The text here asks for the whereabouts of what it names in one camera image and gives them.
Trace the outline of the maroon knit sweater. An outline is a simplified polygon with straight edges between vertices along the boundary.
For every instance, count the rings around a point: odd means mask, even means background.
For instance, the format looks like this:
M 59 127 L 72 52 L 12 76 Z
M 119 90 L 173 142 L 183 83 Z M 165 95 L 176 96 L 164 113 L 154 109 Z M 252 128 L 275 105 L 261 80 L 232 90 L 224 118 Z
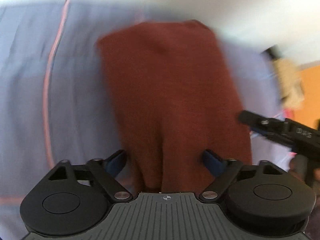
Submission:
M 138 192 L 201 192 L 212 150 L 252 162 L 242 104 L 204 24 L 143 22 L 97 42 L 123 149 Z

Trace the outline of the orange wooden cabinet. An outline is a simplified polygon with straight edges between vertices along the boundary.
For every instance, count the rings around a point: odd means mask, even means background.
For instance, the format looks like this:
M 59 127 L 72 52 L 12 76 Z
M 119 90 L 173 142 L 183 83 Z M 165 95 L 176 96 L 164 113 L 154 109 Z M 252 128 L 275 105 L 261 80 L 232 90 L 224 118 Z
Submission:
M 304 69 L 300 73 L 305 99 L 302 107 L 294 113 L 295 121 L 316 129 L 320 115 L 319 66 Z

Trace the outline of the tan knit garment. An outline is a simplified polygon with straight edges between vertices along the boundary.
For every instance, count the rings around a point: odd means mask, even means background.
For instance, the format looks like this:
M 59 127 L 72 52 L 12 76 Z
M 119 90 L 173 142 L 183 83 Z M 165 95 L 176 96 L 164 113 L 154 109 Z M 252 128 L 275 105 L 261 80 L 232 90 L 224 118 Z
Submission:
M 287 58 L 272 60 L 272 66 L 279 82 L 282 106 L 291 110 L 300 109 L 305 97 L 298 67 Z

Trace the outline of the black garment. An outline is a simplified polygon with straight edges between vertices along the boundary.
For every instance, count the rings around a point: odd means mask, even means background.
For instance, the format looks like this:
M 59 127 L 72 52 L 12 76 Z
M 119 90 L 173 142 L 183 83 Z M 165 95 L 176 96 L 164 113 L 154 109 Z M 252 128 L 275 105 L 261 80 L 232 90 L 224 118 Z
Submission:
M 265 49 L 262 54 L 268 57 L 271 61 L 277 61 L 283 57 L 277 45 Z

